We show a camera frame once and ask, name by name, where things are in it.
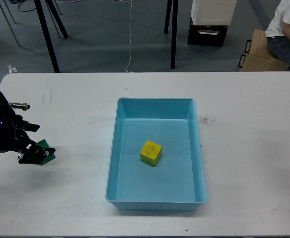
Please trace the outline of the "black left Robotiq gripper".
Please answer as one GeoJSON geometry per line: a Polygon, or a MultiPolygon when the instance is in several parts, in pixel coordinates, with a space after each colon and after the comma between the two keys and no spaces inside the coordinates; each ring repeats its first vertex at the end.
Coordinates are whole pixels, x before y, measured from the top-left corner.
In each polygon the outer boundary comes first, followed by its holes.
{"type": "Polygon", "coordinates": [[[18,156],[19,164],[36,165],[36,145],[32,144],[32,140],[26,131],[37,132],[40,125],[29,123],[23,120],[22,116],[14,115],[11,118],[0,118],[0,153],[8,151],[22,152],[18,156]]]}

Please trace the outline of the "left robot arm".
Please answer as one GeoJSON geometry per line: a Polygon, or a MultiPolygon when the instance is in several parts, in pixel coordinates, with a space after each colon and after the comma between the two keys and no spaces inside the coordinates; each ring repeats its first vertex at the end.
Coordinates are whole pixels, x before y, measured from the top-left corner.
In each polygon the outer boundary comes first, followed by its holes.
{"type": "Polygon", "coordinates": [[[44,165],[55,159],[55,149],[46,140],[35,142],[27,132],[37,132],[38,124],[25,121],[14,109],[30,109],[27,103],[10,103],[0,91],[0,153],[18,153],[19,164],[44,165]]]}

